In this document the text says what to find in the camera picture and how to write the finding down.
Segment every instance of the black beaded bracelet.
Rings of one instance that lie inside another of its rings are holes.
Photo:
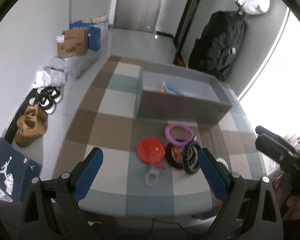
[[[184,142],[185,140],[183,140],[183,139],[176,139],[176,141],[178,141],[178,142]],[[178,170],[183,170],[183,164],[182,164],[182,161],[181,160],[179,160],[179,162],[177,162],[176,160],[175,160],[175,157],[173,156],[173,150],[172,150],[172,148],[173,148],[173,145],[172,145],[172,143],[169,143],[168,145],[167,145],[167,147],[166,147],[166,160],[167,160],[167,162],[172,166],[172,167],[174,167],[174,168],[176,168],[176,169],[178,169]]]
[[[198,151],[201,149],[200,144],[197,141],[192,140],[183,149],[179,162],[173,156],[173,145],[169,143],[166,147],[166,160],[174,168],[178,170],[185,170],[187,174],[195,174],[200,169],[198,164]]]
[[[195,174],[199,171],[198,163],[198,151],[201,150],[201,146],[197,141],[189,142],[183,149],[182,163],[185,172],[189,175]]]

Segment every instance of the door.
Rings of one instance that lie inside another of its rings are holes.
[[[199,3],[200,0],[188,0],[186,3],[186,7],[183,11],[183,15],[181,17],[177,33],[173,41],[177,48],[174,57],[175,64],[178,64],[177,63],[178,59],[182,59],[181,49],[183,47],[183,44],[185,43],[186,37],[188,35],[189,29],[191,27]]]
[[[154,32],[162,0],[118,0],[114,27]]]

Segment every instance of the clear plastic bag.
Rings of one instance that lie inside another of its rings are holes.
[[[67,72],[56,70],[53,66],[44,67],[43,70],[38,71],[32,88],[40,87],[64,87],[67,82]]]
[[[77,79],[86,72],[99,58],[99,52],[88,50],[80,57],[58,58],[53,57],[49,64],[58,70],[66,70],[70,76]]]

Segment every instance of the red frisbee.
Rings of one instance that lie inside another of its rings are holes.
[[[142,162],[165,169],[165,167],[158,164],[164,158],[165,148],[156,138],[143,139],[138,143],[136,151]]]

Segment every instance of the checkered tablecloth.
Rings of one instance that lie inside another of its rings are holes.
[[[136,118],[138,59],[111,56],[100,70],[68,130],[54,171],[54,178],[71,171],[93,147],[100,147],[104,161],[81,208],[113,216],[171,217],[207,212],[220,205],[201,171],[187,175],[163,160],[166,170],[155,186],[148,186],[149,166],[136,153],[137,143],[155,137],[168,142],[164,129],[173,120]],[[224,91],[233,108],[217,125],[186,123],[202,147],[226,160],[230,171],[244,178],[266,174],[255,135],[234,92]]]

